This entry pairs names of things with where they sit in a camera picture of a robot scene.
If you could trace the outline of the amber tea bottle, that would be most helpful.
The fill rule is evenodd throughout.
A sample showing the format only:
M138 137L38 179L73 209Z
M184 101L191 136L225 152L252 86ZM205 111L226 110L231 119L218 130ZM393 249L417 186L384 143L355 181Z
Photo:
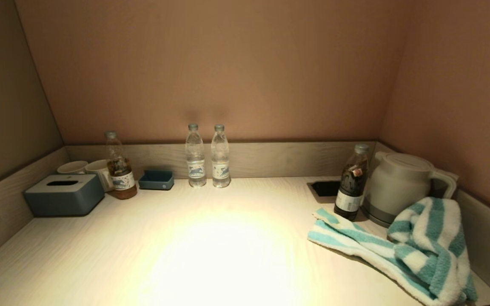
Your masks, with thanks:
M125 147L114 130L105 132L106 164L113 184L113 196L120 200L137 195L137 186Z

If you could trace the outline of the black recessed power socket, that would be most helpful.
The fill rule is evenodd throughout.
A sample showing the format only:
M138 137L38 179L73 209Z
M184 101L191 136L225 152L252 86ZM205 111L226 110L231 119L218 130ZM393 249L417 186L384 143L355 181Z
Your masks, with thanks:
M334 204L340 188L340 181L315 181L307 183L309 190L319 204Z

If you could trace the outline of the grey-blue tissue box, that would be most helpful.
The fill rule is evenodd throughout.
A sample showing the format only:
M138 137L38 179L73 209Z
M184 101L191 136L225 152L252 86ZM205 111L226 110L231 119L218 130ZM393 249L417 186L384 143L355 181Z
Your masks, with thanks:
M93 174L52 175L23 192L34 217L86 216L105 197Z

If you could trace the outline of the white ceramic cup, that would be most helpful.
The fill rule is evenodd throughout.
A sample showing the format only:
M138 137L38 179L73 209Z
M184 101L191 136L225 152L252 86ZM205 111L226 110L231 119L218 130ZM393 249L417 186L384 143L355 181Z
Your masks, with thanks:
M105 193L114 190L113 181L111 179L106 159L100 159L95 162L88 163L85 166L85 170L88 174L95 174L99 178Z
M87 161L69 162L58 167L57 173L61 175L86 174L85 168L88 164Z

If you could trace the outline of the dark liquid bottle white label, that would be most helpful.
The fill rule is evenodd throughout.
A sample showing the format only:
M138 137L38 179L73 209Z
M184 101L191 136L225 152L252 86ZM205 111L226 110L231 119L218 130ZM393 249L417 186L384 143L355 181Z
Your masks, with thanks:
M369 172L369 145L358 144L342 171L334 212L354 221L364 197Z

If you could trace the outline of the small blue tray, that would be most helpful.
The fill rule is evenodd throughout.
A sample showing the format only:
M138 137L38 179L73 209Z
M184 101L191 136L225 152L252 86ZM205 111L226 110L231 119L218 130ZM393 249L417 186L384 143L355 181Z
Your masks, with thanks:
M142 190L171 190L174 186L173 172L146 169L138 183L139 188Z

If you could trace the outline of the clear water bottle blue label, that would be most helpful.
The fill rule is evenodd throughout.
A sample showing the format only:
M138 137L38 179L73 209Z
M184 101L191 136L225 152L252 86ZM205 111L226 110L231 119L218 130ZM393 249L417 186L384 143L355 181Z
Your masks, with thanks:
M185 140L185 157L188 169L188 182L191 187L202 187L206 184L204 143L197 124L188 125L188 136Z
M230 148L225 134L225 126L216 124L211 141L212 182L216 188L229 186L230 178Z

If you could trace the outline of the grey kettle base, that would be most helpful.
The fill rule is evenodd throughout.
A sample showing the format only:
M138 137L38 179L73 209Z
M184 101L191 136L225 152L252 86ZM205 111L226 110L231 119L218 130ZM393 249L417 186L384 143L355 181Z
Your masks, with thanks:
M361 209L369 220L373 221L377 225L381 225L384 228L389 228L396 219L396 215L389 214L383 210L377 209L376 207L362 206Z

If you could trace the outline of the beige electric kettle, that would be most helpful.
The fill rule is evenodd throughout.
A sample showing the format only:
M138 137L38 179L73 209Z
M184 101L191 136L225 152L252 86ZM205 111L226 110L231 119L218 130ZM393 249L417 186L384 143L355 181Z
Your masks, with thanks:
M420 157L379 151L374 158L379 164L366 184L363 206L397 216L429 194L432 180L447 184L444 199L450 199L457 189L456 174L438 169Z

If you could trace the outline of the teal white striped towel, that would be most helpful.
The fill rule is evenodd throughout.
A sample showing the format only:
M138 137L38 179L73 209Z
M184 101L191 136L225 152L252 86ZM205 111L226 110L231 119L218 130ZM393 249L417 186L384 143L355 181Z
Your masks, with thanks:
M459 204L428 196L404 209L387 238L325 209L309 241L356 256L398 283L425 306L456 306L478 300Z

